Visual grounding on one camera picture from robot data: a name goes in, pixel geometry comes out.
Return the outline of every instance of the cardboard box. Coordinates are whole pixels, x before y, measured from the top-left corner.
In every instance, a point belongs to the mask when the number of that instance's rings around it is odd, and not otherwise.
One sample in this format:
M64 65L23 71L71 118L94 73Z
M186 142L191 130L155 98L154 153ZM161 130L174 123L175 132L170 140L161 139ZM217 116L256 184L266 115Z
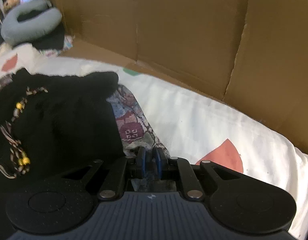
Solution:
M63 55L149 73L222 101L308 154L308 0L51 0Z

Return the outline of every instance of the white bedsheet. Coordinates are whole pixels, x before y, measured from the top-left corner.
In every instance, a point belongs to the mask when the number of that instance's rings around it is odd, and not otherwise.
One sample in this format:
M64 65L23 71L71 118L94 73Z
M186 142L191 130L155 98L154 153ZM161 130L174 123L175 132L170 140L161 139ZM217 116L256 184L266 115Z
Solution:
M101 62L28 55L30 63L24 65L27 62L24 59L9 72L16 72L22 66L30 73L46 75L83 76L95 71L115 71L119 83L134 94L171 156L196 163L225 141L230 141L239 153L244 174L278 186L293 196L297 213L289 233L297 239L305 239L308 231L308 155L284 136L226 105L152 76L131 76L118 66ZM27 56L18 52L18 58L22 57Z

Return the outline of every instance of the teddy bear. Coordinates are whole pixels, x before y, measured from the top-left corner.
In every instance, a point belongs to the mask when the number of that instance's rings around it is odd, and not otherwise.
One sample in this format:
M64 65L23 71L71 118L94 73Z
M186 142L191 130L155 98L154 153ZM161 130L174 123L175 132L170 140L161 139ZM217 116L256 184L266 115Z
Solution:
M3 11L7 14L12 8L19 5L21 0L2 0L3 2Z

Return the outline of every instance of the bed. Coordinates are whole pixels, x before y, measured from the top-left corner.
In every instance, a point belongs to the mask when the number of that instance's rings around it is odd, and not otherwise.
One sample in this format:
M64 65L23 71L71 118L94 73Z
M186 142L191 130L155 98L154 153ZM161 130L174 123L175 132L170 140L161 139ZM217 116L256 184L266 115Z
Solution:
M239 111L158 78L107 63L47 58L30 44L0 55L0 77L25 67L30 73L84 76L114 71L135 96L171 156L195 164L208 159L288 191L297 213L289 230L308 234L308 155L284 136Z

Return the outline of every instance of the black circular base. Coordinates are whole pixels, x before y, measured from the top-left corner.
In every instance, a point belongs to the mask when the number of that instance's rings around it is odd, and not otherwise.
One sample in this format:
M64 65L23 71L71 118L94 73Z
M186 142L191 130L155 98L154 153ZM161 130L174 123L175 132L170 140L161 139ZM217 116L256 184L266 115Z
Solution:
M225 185L211 196L209 208L228 228L262 235L290 226L296 204L284 190L251 178Z
M80 182L62 179L13 194L6 203L6 214L22 231L56 234L83 222L92 208L92 197Z

